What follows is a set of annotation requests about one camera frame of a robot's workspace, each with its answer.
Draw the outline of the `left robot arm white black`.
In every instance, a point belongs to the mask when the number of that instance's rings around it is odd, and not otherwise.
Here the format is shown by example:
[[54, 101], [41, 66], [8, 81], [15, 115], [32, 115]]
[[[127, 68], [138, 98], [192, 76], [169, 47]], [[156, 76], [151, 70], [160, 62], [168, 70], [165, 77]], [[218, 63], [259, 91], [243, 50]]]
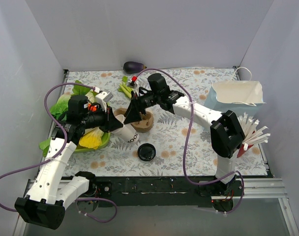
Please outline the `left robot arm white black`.
[[88, 201], [101, 201], [95, 194], [98, 190], [93, 182], [95, 175], [90, 172], [78, 172], [63, 188], [59, 188], [59, 184], [68, 160], [86, 129], [98, 127], [113, 131], [123, 127], [107, 105], [111, 97], [111, 93], [100, 92], [95, 97], [97, 110], [94, 112], [89, 111], [86, 96], [70, 98], [66, 121], [56, 122], [48, 154], [41, 163], [34, 184], [14, 204], [25, 222], [55, 230], [61, 225], [66, 209], [74, 201], [80, 201], [82, 195], [87, 196]]

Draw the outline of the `white paper coffee cup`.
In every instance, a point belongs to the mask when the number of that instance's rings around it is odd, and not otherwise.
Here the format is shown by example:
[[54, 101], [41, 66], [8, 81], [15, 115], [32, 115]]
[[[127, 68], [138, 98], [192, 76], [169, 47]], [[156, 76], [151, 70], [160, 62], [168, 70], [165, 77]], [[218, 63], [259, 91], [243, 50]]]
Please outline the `white paper coffee cup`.
[[121, 122], [123, 127], [118, 128], [112, 131], [111, 133], [130, 144], [136, 143], [139, 140], [139, 134], [134, 129], [134, 127], [131, 124], [124, 124], [125, 121], [124, 115], [117, 115], [116, 119]]

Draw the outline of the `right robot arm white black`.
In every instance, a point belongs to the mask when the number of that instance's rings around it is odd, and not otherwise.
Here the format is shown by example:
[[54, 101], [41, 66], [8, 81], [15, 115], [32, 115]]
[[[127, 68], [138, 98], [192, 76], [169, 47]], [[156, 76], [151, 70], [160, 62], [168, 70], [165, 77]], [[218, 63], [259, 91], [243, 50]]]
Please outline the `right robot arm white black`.
[[131, 100], [125, 112], [124, 123], [141, 120], [147, 108], [159, 105], [161, 109], [190, 120], [210, 132], [211, 146], [217, 154], [217, 170], [214, 180], [209, 182], [219, 195], [226, 195], [233, 189], [236, 179], [236, 158], [245, 138], [237, 115], [233, 111], [215, 111], [194, 103], [187, 91], [171, 90], [160, 73], [148, 77], [150, 89], [138, 86], [137, 77], [127, 81], [133, 88]]

